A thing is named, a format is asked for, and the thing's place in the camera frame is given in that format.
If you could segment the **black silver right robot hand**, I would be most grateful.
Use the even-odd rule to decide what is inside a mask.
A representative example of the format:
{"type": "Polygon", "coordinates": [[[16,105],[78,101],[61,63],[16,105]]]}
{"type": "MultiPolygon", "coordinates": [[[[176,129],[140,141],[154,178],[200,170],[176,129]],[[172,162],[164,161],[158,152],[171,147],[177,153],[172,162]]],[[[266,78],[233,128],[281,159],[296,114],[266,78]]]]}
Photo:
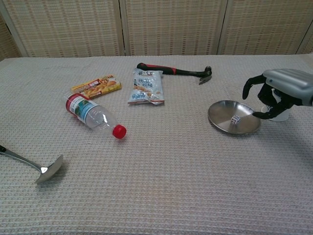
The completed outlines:
{"type": "Polygon", "coordinates": [[[296,69],[271,69],[261,75],[249,78],[242,92],[246,99],[254,85],[262,84],[258,93],[259,100],[270,106],[265,113],[254,112],[252,115],[259,119],[273,119],[290,109],[292,106],[313,105],[313,75],[296,69]]]}

